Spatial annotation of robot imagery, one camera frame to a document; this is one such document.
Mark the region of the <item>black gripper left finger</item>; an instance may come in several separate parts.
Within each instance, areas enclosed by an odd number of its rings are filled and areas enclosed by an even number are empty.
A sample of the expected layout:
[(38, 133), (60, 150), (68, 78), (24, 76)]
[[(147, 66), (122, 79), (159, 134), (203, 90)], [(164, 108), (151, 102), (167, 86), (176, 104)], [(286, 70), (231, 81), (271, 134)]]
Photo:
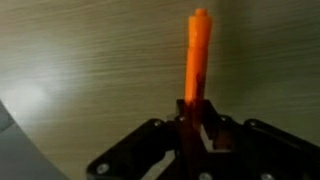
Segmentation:
[(192, 107), (183, 99), (178, 99), (176, 101), (176, 111), (177, 116), (175, 117), (175, 122), (177, 123), (177, 128), (184, 133), (192, 132), (194, 130)]

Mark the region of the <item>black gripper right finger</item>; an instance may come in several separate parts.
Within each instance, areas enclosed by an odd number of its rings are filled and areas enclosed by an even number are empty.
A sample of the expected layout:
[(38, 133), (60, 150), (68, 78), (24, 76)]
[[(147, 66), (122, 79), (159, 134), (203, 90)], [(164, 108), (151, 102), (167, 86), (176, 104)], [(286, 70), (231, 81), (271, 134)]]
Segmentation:
[(204, 100), (202, 104), (202, 124), (208, 134), (214, 134), (222, 122), (210, 100)]

